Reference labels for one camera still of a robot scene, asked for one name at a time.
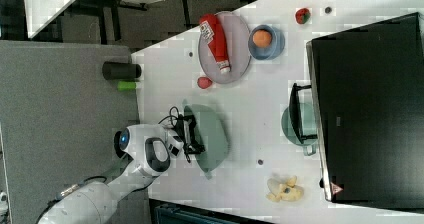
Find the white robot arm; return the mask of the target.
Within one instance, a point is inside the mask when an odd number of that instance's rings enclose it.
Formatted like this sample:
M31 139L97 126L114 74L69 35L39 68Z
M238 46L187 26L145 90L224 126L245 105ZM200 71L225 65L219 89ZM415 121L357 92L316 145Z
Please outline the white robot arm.
M151 185L173 159L204 151L194 137L195 127L194 116L180 115L174 125L125 128L115 135L115 149L129 158L122 173L108 183L85 181L68 188L38 217L37 224L105 224L122 199Z

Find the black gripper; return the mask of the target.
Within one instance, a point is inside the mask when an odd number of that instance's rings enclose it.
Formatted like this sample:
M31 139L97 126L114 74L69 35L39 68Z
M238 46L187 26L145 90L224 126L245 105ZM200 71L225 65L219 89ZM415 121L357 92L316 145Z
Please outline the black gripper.
M176 117L176 123L173 125L173 154L177 156L183 153L188 163L191 162L191 155L201 154L205 151L205 146L195 137L195 128L197 126L193 115L183 116L179 114Z

